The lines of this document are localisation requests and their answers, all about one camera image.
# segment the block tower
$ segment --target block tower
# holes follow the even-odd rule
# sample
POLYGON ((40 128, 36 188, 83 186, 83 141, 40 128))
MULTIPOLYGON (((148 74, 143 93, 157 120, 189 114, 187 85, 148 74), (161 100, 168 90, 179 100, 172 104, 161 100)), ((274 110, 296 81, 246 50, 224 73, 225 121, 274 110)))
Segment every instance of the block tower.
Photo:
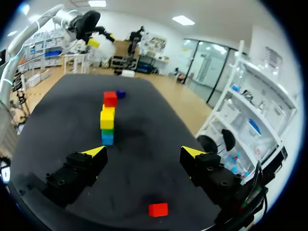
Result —
POLYGON ((101 111, 102 145, 113 145, 117 96, 116 92, 104 93, 103 109, 101 111))

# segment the black tabletop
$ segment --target black tabletop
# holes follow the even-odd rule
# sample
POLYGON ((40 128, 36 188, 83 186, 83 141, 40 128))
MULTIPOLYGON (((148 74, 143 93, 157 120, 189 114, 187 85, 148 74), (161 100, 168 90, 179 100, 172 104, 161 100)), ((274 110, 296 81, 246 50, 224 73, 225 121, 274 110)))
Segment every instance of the black tabletop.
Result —
MULTIPOLYGON (((24 127, 11 166, 14 187, 20 188, 15 179, 29 173, 45 182, 46 173, 59 169, 71 152, 101 146, 103 93, 119 89, 127 94, 115 110, 108 164, 65 212, 110 227, 140 230, 199 231, 213 225, 220 208, 194 187, 179 163, 181 146, 201 150, 199 143, 154 86, 136 78, 61 78, 24 127), (156 203, 168 203, 167 217, 148 215, 148 206, 156 203)), ((60 230, 39 209, 32 212, 49 228, 60 230)))

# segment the ceiling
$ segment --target ceiling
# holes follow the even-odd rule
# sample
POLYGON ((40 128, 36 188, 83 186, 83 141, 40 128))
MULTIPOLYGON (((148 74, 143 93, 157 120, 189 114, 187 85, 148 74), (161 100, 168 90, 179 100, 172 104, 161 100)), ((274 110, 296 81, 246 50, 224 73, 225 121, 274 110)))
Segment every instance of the ceiling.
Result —
MULTIPOLYGON (((28 17, 42 14, 56 4, 63 3, 67 8, 87 6, 84 0, 28 0, 28 17)), ((272 16, 258 0, 106 0, 106 8, 99 10, 129 13, 166 25, 184 37, 199 35, 238 42, 251 40, 252 25, 259 25, 271 31, 279 28, 272 16), (172 20, 185 15, 195 22, 193 26, 182 26, 172 20)), ((15 18, 14 29, 29 24, 25 16, 15 18)))

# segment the glass wall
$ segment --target glass wall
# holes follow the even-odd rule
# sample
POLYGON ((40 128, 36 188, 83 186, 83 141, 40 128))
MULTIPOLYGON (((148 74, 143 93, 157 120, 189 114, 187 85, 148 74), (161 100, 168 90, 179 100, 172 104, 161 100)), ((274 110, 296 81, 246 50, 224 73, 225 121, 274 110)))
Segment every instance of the glass wall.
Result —
MULTIPOLYGON (((217 86, 215 87, 214 91, 212 92, 212 95, 210 96, 210 98, 207 101, 207 104, 211 108, 215 107, 218 99, 220 98, 220 96, 222 94, 222 91, 226 87, 228 79, 231 75, 233 65, 235 64, 235 59, 237 57, 237 54, 238 54, 238 52, 236 50, 234 50, 234 49, 229 50, 228 57, 227 57, 225 65, 223 67, 223 70, 221 72, 217 86)), ((242 58, 245 59, 245 58, 247 58, 247 56, 242 54, 242 58)), ((240 76, 242 76, 243 73, 244 73, 244 70, 240 70, 240 68, 238 67, 238 70, 236 70, 235 74, 240 77, 240 76)))
POLYGON ((184 75, 188 73, 197 46, 198 46, 198 41, 196 40, 184 39, 183 41, 181 52, 178 57, 178 63, 179 63, 178 68, 179 72, 181 72, 184 75))
POLYGON ((200 41, 185 84, 205 102, 209 100, 224 68, 228 47, 200 41))

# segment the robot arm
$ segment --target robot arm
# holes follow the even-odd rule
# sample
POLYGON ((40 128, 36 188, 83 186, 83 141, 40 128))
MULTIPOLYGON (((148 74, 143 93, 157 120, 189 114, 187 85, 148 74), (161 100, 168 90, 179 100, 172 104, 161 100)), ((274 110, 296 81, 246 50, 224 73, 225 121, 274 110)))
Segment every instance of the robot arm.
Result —
POLYGON ((10 43, 7 52, 11 57, 7 63, 2 77, 0 79, 0 101, 7 107, 10 103, 11 84, 17 67, 23 58, 25 51, 23 44, 42 26, 44 26, 51 18, 54 22, 63 27, 71 37, 71 41, 75 39, 82 39, 88 44, 92 33, 98 32, 104 35, 108 40, 114 42, 111 34, 105 31, 102 26, 96 27, 100 19, 100 14, 96 11, 89 11, 84 15, 77 10, 68 10, 64 8, 63 4, 59 4, 47 12, 45 12, 38 20, 33 22, 30 26, 24 29, 16 38, 10 43))

